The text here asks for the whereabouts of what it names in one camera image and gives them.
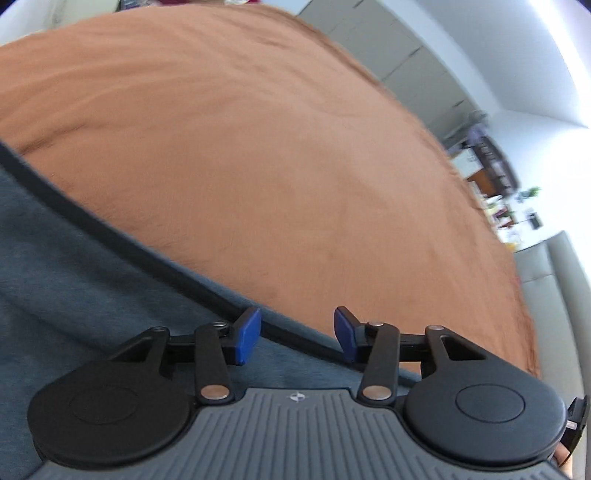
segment ribbed rubber surface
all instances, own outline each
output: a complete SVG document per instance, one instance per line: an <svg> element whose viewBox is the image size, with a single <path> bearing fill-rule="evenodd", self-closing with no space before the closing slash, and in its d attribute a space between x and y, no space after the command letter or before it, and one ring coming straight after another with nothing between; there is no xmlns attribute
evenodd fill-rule
<svg viewBox="0 0 591 480"><path fill-rule="evenodd" d="M417 446L391 411L347 390L251 388L226 407L204 409L168 450L115 471L54 463L31 480L553 480L549 463L516 472L475 472Z"/></svg>

